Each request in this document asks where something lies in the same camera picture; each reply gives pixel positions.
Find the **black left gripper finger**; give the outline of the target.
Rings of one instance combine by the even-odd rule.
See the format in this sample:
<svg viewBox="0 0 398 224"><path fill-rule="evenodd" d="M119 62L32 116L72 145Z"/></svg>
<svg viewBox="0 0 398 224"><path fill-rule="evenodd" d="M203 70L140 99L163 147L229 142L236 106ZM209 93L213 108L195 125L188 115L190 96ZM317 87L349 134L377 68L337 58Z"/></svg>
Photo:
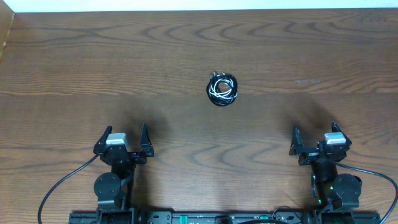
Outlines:
<svg viewBox="0 0 398 224"><path fill-rule="evenodd" d="M112 128L113 128L112 126L107 126L107 128L105 129L102 136L99 138L99 140L94 145L94 148L93 148L94 154L103 154L107 150L108 147L106 144L106 140L107 140L108 136L111 134Z"/></svg>
<svg viewBox="0 0 398 224"><path fill-rule="evenodd" d="M144 151L146 157L154 157L154 148L149 139L147 125L143 124L141 129L140 147Z"/></svg>

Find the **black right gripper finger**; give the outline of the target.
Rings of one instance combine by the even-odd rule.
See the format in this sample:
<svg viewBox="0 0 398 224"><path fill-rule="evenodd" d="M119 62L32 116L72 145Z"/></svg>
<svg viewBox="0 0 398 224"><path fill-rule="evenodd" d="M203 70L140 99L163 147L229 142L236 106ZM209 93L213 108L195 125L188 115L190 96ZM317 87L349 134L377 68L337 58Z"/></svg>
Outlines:
<svg viewBox="0 0 398 224"><path fill-rule="evenodd" d="M352 141L348 138L348 136L341 130L336 121L331 122L331 130L330 134L330 144L346 144L352 145Z"/></svg>
<svg viewBox="0 0 398 224"><path fill-rule="evenodd" d="M301 153L303 153L303 140L299 127L294 126L292 130L292 141L289 149L289 155L298 156Z"/></svg>

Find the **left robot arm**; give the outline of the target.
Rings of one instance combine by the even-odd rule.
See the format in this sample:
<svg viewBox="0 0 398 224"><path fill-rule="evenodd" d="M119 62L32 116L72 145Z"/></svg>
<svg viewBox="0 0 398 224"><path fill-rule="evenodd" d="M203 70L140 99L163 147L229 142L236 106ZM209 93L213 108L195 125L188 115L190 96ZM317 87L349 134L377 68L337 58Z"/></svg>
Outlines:
<svg viewBox="0 0 398 224"><path fill-rule="evenodd" d="M111 172L101 174L94 183L98 209L108 211L128 208L135 168L137 165L146 164L147 158L154 156L146 124L142 125L139 146L140 151L129 151L126 134L113 133L111 126L105 129L95 144L94 154L111 166Z"/></svg>

